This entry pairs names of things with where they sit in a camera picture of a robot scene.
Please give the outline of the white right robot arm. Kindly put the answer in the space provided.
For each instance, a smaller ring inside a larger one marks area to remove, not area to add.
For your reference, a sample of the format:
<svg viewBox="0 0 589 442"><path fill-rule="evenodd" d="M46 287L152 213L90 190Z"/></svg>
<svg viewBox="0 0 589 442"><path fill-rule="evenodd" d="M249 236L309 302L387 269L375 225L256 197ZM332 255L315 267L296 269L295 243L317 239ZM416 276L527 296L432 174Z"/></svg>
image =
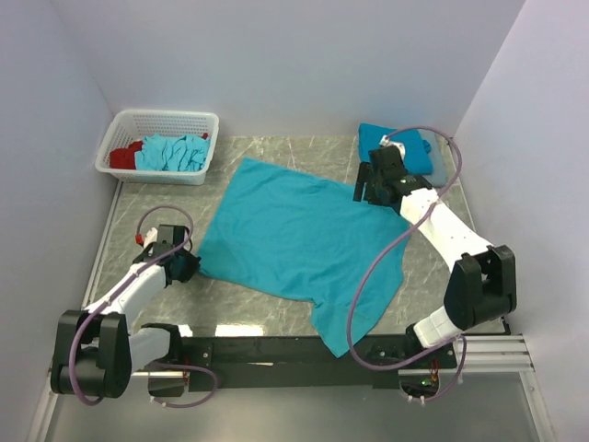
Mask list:
<svg viewBox="0 0 589 442"><path fill-rule="evenodd" d="M403 347L409 364L424 367L437 344L516 309L515 256L469 228L422 175L411 175L402 144L369 157L359 167L353 199L392 208L431 243L450 272L443 305L409 327L412 339Z"/></svg>

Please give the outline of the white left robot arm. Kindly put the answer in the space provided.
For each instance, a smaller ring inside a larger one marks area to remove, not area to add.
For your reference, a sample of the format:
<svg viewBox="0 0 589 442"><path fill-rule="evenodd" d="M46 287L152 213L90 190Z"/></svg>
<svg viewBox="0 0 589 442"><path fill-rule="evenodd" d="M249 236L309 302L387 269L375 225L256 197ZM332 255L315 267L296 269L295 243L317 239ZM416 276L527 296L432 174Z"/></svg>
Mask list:
<svg viewBox="0 0 589 442"><path fill-rule="evenodd" d="M132 373L156 363L178 367L184 348L178 326L133 324L157 295L175 282L188 282L200 268L191 252L191 231L161 225L139 237L142 252L124 277L99 300L81 310L67 310L58 321L50 386L56 394L72 394L93 404L118 398Z"/></svg>

